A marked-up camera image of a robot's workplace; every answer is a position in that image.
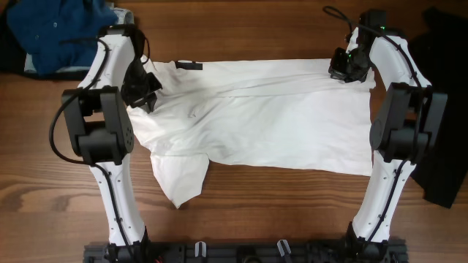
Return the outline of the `white t-shirt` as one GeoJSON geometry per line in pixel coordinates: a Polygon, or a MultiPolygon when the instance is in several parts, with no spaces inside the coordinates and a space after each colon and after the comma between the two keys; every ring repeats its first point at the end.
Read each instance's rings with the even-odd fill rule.
{"type": "Polygon", "coordinates": [[[345,83],[329,60],[205,62],[199,70],[154,62],[154,111],[129,108],[154,177],[180,206],[200,195],[208,165],[371,174],[374,73],[345,83]]]}

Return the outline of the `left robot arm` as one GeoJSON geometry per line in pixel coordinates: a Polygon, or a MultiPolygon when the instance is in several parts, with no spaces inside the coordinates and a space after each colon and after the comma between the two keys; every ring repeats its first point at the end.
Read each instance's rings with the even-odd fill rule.
{"type": "Polygon", "coordinates": [[[155,262],[146,225],[137,208],[129,171],[135,132],[127,108],[154,110],[162,85],[144,70],[149,49],[134,24],[105,26],[93,39],[97,53],[78,88],[65,90],[63,115],[76,164],[94,175],[109,225],[106,245],[85,247],[85,262],[155,262]]]}

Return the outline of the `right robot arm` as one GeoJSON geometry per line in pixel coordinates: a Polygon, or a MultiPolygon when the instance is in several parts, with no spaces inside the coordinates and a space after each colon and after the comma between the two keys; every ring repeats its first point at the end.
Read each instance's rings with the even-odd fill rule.
{"type": "Polygon", "coordinates": [[[408,177],[437,141],[448,96],[433,90],[410,55],[407,40],[387,27],[385,11],[370,9],[357,22],[332,6],[323,11],[346,22],[350,30],[347,48],[336,48],[331,59],[331,78],[364,81],[376,69],[386,90],[369,133],[369,184],[339,254],[344,262],[402,262],[405,247],[390,239],[391,221],[408,177]]]}

